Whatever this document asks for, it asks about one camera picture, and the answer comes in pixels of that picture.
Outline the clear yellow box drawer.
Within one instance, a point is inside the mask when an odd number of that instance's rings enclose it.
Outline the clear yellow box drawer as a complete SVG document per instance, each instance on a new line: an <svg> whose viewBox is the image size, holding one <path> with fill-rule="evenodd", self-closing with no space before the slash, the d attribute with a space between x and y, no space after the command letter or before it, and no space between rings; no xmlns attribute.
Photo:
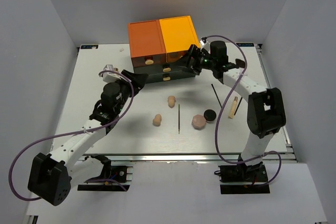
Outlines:
<svg viewBox="0 0 336 224"><path fill-rule="evenodd" d="M183 57L188 50L178 50L178 51L168 51L166 53L166 62L170 63L170 62L176 62L178 61L181 57Z"/></svg>

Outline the beige makeup sponge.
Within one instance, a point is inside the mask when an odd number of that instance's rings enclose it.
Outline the beige makeup sponge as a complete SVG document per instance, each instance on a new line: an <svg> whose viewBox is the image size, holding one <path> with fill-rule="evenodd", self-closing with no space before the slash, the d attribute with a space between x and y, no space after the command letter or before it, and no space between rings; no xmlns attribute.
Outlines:
<svg viewBox="0 0 336 224"><path fill-rule="evenodd" d="M174 106L175 106L175 102L176 102L176 98L175 98L175 96L169 96L168 98L167 98L167 102L168 102L168 106L170 107L170 108L173 108Z"/></svg>
<svg viewBox="0 0 336 224"><path fill-rule="evenodd" d="M152 120L152 124L154 126L160 126L161 125L161 122L162 122L162 116L161 114L157 114L154 119Z"/></svg>

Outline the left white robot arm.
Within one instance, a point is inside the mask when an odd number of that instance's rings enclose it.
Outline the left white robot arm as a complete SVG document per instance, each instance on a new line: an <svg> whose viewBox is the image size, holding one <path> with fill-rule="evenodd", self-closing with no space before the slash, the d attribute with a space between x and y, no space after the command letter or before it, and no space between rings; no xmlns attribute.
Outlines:
<svg viewBox="0 0 336 224"><path fill-rule="evenodd" d="M71 189L88 180L104 182L110 178L110 160L99 154L79 158L104 138L123 117L135 95L141 91L147 74L122 70L118 78L103 87L100 100L82 130L72 133L62 146L48 154L37 154L31 166L28 190L51 203L60 205Z"/></svg>

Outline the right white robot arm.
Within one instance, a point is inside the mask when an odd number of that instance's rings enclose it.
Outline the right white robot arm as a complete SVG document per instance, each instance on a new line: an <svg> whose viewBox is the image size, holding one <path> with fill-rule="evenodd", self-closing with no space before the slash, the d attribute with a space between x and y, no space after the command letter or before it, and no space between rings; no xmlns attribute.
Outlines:
<svg viewBox="0 0 336 224"><path fill-rule="evenodd" d="M231 62L227 53L228 38L220 36L209 42L206 37L200 45L191 45L176 64L183 71L199 75L209 70L221 84L230 88L228 96L238 93L247 102L247 125L250 134L244 150L235 165L238 177L247 182L256 175L254 166L263 161L270 140L286 124L286 115L281 91L266 88L246 75L247 58Z"/></svg>

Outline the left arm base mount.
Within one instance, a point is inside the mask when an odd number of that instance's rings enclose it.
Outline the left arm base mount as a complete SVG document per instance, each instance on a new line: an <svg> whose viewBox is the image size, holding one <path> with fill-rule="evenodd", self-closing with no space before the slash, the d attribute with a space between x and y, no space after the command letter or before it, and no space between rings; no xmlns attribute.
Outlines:
<svg viewBox="0 0 336 224"><path fill-rule="evenodd" d="M113 165L110 159L100 154L86 156L85 161L88 158L99 161L102 165L102 169L98 176L88 179L89 182L78 185L78 191L126 192L129 190L133 174L132 166Z"/></svg>

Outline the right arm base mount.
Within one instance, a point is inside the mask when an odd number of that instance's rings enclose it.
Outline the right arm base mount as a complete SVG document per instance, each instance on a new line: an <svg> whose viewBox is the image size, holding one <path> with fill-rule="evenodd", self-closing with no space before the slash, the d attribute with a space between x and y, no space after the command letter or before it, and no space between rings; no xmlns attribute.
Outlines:
<svg viewBox="0 0 336 224"><path fill-rule="evenodd" d="M269 194L268 175L265 165L248 168L241 165L222 165L214 174L219 177L222 195Z"/></svg>

